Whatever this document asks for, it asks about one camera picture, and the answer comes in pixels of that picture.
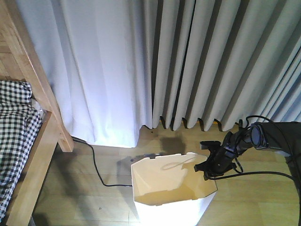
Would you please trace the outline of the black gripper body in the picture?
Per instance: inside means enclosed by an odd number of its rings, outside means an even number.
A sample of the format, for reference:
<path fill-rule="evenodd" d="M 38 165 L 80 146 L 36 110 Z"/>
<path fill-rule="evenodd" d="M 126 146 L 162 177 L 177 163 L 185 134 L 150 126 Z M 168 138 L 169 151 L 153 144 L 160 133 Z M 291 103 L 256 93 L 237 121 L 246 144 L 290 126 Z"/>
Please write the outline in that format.
<path fill-rule="evenodd" d="M 209 150 L 206 161 L 194 166 L 195 172 L 202 171 L 204 180 L 224 175 L 233 169 L 233 160 L 236 157 L 233 151 L 227 150 L 222 145 L 200 145 L 202 150 Z"/>

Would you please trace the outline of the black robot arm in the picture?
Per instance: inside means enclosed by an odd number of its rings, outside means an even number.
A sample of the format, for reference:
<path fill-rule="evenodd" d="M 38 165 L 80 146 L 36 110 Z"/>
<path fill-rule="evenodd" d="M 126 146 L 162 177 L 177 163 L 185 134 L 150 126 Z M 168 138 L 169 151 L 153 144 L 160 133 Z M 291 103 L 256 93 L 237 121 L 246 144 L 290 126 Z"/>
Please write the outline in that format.
<path fill-rule="evenodd" d="M 210 152 L 208 159 L 196 164 L 194 170 L 202 171 L 205 180 L 226 178 L 225 173 L 240 168 L 238 157 L 246 150 L 272 150 L 281 152 L 288 158 L 287 164 L 292 167 L 291 176 L 287 177 L 296 183 L 301 181 L 301 124 L 299 122 L 255 122 L 238 132 L 228 132 L 222 142 L 201 141 L 202 149 Z"/>

